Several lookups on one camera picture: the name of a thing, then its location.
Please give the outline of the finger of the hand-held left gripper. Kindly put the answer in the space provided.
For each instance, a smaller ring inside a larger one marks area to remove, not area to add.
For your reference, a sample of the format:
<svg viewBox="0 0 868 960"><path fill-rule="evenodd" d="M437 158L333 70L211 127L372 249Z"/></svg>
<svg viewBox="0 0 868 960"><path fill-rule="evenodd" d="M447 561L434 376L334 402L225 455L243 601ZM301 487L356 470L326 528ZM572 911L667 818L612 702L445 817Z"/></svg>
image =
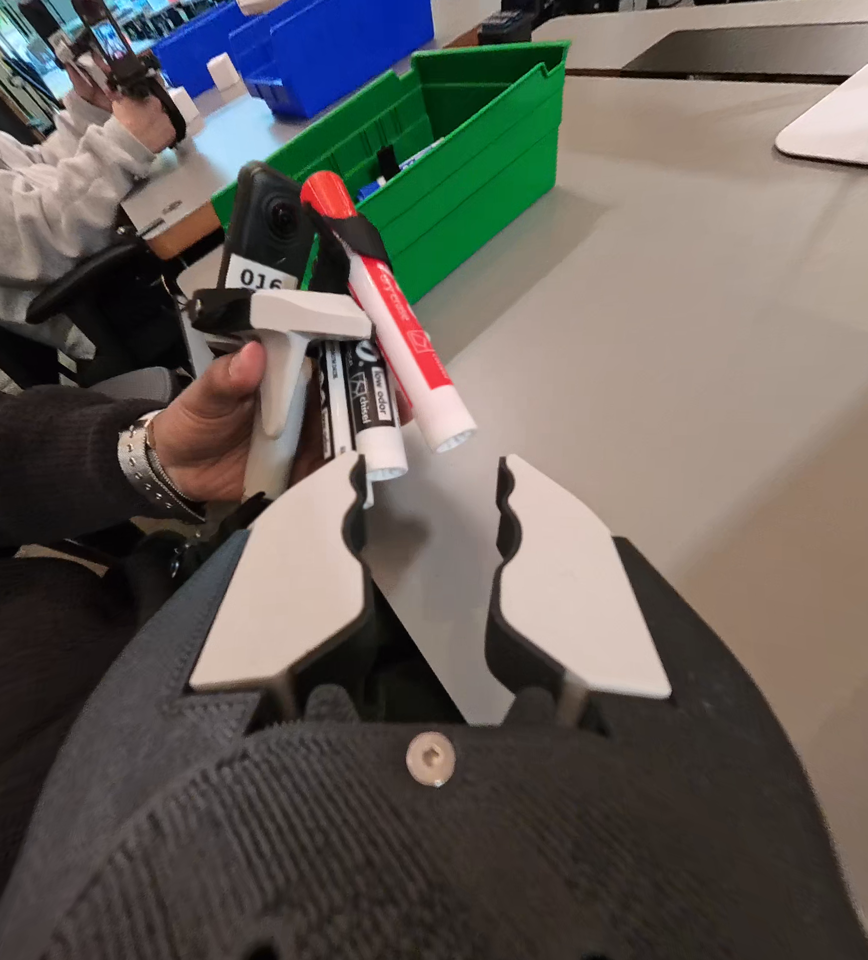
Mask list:
<svg viewBox="0 0 868 960"><path fill-rule="evenodd" d="M349 294L302 290L255 292L249 324L258 333L295 333L309 340L368 340L373 323Z"/></svg>

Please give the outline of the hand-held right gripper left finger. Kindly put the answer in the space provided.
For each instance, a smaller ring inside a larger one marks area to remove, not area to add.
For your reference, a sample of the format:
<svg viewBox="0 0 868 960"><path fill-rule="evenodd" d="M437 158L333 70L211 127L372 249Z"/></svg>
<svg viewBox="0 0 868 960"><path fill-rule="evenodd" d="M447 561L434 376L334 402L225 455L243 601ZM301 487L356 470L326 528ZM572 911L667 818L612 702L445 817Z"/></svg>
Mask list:
<svg viewBox="0 0 868 960"><path fill-rule="evenodd" d="M287 490L249 526L189 677L198 694L261 690L299 711L297 683L368 623L366 464L347 452Z"/></svg>

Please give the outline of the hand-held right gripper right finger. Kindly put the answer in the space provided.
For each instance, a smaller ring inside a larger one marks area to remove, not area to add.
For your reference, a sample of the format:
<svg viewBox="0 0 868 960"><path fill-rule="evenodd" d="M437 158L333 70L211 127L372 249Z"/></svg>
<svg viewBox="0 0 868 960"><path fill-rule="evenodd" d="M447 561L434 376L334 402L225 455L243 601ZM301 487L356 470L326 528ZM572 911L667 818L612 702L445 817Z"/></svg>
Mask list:
<svg viewBox="0 0 868 960"><path fill-rule="evenodd" d="M500 458L485 660L512 695L549 693L580 723L601 694L669 702L673 687L608 525L515 454Z"/></svg>

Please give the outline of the red dry erase marker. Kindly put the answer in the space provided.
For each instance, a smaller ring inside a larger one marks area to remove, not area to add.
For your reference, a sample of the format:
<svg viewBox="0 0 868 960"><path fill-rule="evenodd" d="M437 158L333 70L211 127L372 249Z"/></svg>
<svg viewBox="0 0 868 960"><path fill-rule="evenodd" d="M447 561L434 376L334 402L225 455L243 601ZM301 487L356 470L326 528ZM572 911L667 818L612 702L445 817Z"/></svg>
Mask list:
<svg viewBox="0 0 868 960"><path fill-rule="evenodd" d="M371 319L428 448L434 453L457 448L476 433L477 425L396 279L377 228L356 209L334 172L311 174L300 198L322 235L332 236L343 252L348 291Z"/></svg>

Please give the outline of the green plastic bin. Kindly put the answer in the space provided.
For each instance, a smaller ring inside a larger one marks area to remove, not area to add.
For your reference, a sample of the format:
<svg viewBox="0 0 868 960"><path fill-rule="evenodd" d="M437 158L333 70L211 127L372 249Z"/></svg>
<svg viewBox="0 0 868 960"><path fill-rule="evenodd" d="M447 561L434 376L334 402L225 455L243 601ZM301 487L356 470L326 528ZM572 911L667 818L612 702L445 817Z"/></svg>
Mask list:
<svg viewBox="0 0 868 960"><path fill-rule="evenodd" d="M416 53L265 158L297 183L338 174L350 196L443 143L358 210L379 231L392 270L417 304L556 182L569 40Z"/></svg>

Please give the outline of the person's left hand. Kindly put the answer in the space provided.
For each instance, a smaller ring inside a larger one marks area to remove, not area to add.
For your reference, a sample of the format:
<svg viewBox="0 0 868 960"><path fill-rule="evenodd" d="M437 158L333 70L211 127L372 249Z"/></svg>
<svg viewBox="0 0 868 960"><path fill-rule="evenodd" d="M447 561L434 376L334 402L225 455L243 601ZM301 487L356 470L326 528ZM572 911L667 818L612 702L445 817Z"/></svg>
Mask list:
<svg viewBox="0 0 868 960"><path fill-rule="evenodd" d="M186 499L200 503L242 499L266 365L264 347L248 342L215 359L150 421L152 452Z"/></svg>

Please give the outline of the wooden edged table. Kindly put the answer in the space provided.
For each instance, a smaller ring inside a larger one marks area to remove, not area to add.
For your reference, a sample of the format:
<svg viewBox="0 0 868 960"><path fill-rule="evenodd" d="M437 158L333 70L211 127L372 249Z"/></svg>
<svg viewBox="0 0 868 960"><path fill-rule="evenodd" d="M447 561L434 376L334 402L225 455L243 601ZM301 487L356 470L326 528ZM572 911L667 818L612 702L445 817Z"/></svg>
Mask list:
<svg viewBox="0 0 868 960"><path fill-rule="evenodd" d="M275 116L242 87L208 90L196 106L202 130L181 149L164 152L151 177L124 202L129 221L162 260L220 226L212 198L244 164L268 158L316 122Z"/></svg>

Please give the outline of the blue plastic bin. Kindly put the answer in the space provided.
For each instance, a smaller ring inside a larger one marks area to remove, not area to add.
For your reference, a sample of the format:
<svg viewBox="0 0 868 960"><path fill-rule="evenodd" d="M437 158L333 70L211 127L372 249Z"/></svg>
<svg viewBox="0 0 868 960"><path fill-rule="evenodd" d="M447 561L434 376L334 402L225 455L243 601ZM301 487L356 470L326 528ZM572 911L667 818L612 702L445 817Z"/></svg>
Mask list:
<svg viewBox="0 0 868 960"><path fill-rule="evenodd" d="M278 117L310 119L433 39L429 1L290 1L249 16L228 54Z"/></svg>
<svg viewBox="0 0 868 960"><path fill-rule="evenodd" d="M171 88L184 88L197 98L215 86L208 63L226 54L242 77L258 69L264 55L258 47L258 31L265 32L264 18L279 15L270 7L262 12L245 13L237 2L225 2L177 28L154 44L152 51L159 59L161 72Z"/></svg>

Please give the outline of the black office chair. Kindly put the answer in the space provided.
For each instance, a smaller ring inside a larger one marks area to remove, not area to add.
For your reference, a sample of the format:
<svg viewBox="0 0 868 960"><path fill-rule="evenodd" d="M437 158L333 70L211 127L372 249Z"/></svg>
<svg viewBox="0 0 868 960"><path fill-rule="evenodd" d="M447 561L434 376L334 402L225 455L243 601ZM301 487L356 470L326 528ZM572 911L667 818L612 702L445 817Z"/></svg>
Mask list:
<svg viewBox="0 0 868 960"><path fill-rule="evenodd" d="M20 322L0 320L0 373L20 389L89 388L151 368L192 378L175 279L145 241L121 237L40 290Z"/></svg>

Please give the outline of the black knit sweater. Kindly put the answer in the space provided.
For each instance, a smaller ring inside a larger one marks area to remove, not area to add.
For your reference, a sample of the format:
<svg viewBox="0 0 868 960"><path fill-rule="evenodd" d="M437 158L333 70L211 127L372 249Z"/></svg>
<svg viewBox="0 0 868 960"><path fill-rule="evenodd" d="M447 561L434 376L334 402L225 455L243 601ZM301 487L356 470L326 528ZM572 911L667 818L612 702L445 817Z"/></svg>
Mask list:
<svg viewBox="0 0 868 960"><path fill-rule="evenodd" d="M98 574L0 551L0 896L56 753L105 671L174 586L167 555Z"/></svg>

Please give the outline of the grey flat pad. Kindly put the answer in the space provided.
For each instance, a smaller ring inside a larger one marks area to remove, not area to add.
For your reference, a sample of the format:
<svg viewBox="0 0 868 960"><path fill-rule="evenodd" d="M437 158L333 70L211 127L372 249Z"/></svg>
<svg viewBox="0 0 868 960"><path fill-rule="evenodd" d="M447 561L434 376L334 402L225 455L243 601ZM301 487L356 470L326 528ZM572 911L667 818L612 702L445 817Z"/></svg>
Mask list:
<svg viewBox="0 0 868 960"><path fill-rule="evenodd" d="M847 78L868 63L868 22L677 30L624 65L628 73Z"/></svg>

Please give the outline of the white board with black edge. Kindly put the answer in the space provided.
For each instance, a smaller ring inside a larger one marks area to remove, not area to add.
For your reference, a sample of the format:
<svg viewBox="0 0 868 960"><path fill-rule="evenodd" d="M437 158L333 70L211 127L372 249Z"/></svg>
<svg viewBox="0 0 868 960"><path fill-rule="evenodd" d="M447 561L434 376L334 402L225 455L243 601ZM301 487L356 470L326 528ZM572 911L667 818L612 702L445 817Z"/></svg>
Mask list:
<svg viewBox="0 0 868 960"><path fill-rule="evenodd" d="M868 167L868 64L781 130L782 155Z"/></svg>

